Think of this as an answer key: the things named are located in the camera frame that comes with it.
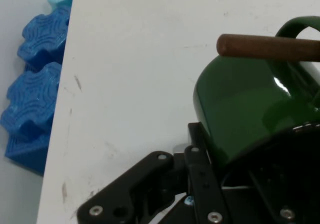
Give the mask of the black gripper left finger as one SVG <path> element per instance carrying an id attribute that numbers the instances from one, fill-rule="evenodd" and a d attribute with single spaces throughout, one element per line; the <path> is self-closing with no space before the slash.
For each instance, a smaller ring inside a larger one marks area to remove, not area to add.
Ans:
<path id="1" fill-rule="evenodd" d="M 190 142 L 180 153 L 154 151 L 84 202 L 80 224 L 148 224 L 173 206 L 167 220 L 210 223 L 209 214 L 226 216 L 219 181 L 212 169 L 199 123 L 188 125 Z"/>

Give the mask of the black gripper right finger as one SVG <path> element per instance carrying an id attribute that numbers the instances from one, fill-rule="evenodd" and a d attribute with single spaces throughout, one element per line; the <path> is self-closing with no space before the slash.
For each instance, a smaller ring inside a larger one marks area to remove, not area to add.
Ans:
<path id="1" fill-rule="evenodd" d="M 305 123 L 263 138 L 224 169 L 221 186 L 247 194 L 233 214 L 257 224 L 320 222 L 320 125 Z"/>

